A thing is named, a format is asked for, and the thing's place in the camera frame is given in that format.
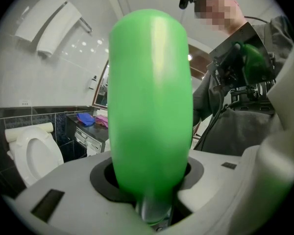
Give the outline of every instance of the wall outlet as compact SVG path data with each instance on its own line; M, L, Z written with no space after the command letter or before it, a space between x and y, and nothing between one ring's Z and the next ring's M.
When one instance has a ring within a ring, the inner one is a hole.
M21 100L19 100L19 106L20 107L31 106L31 101L30 100L21 99Z

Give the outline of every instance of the black cable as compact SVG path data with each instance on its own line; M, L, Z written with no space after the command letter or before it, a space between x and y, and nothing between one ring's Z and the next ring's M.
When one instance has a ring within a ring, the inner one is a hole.
M259 21L262 21L264 23L269 23L268 21L266 20L263 20L263 19L260 19L260 18L257 18L257 17L249 17L249 16L244 16L245 18L250 18L250 19L255 19L255 20L259 20Z
M216 78L216 74L213 73L212 74L212 78L214 79L216 85L219 84L219 82L217 81L217 78ZM200 140L198 141L198 143L196 144L196 146L194 147L194 150L199 146L199 150L201 151L202 148L203 148L203 145L204 145L204 142L206 140L206 137L207 137L207 134L208 132L212 129L212 127L215 125L215 123L217 122L219 116L220 116L220 113L222 111L222 107L223 107L223 101L224 101L224 97L222 95L222 92L219 91L219 108L218 108L218 111L216 113L216 115L214 116L214 118L212 119L212 121L210 121L207 129L204 131L204 133L202 134Z

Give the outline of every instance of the pink cloth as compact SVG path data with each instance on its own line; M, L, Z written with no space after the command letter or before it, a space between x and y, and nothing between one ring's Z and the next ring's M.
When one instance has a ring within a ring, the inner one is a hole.
M99 116L95 117L95 120L96 120L97 124L103 125L108 128L108 118L107 117L99 115Z

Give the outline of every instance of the ceiling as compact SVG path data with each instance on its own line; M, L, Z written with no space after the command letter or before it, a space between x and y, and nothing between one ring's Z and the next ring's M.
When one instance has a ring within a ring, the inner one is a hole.
M192 56L192 60L190 61L191 75L198 79L202 79L207 72L207 65L211 63L211 59L206 52L192 45L188 45L188 48Z
M244 15L260 17L269 21L271 18L283 14L274 0L237 0ZM162 10L182 23L188 37L214 49L226 39L226 35L212 31L201 20L194 18L194 5L189 4L187 9L178 7L179 0L118 0L124 15L140 9Z

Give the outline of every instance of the blue cloth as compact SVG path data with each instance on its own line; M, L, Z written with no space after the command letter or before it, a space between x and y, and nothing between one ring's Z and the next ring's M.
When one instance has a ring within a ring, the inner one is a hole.
M85 126L90 126L95 123L95 118L89 113L77 113L77 118L81 121Z

